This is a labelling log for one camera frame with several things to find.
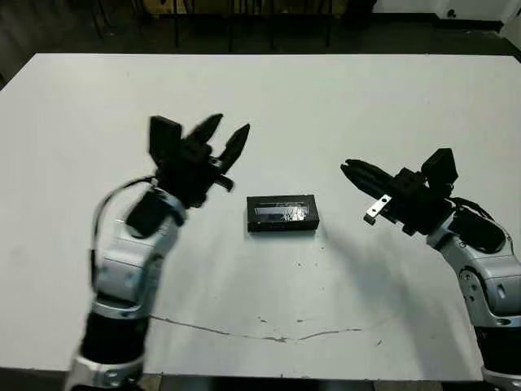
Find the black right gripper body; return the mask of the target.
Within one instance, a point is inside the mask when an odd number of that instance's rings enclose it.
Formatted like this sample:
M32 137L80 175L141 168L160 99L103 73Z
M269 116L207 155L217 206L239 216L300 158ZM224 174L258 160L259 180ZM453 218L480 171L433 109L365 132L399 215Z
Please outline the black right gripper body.
M449 201L453 184L453 169L413 172L403 168L373 185L370 195L376 202L366 210L364 221L373 226L383 216L401 223L407 235L429 235L453 210Z

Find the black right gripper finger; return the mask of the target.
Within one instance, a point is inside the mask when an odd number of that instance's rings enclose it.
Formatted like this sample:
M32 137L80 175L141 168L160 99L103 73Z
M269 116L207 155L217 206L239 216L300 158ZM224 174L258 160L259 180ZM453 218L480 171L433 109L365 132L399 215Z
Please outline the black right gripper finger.
M347 179L360 191L378 200L388 193L388 184L393 176L349 174Z
M363 160L347 159L340 169L356 186L384 186L393 179L391 174Z

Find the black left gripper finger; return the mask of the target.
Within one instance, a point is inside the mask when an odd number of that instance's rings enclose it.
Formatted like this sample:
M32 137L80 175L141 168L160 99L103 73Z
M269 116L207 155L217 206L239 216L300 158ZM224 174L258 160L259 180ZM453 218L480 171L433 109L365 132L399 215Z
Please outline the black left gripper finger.
M185 145L190 147L204 147L217 131L223 118L222 113L214 113L197 124L185 137Z
M226 174L241 156L249 131L249 124L245 124L236 130L226 143L224 151L214 159L213 164L218 168L220 174Z

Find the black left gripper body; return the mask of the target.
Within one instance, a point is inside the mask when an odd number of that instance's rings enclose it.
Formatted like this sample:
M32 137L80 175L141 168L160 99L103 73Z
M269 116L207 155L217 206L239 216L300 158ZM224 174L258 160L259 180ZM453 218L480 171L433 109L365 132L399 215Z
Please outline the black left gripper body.
M215 157L208 144L183 139L158 147L154 162L159 188L179 199L187 209L201 207L215 184L228 192L234 188L234 181L226 176L234 164L230 148Z

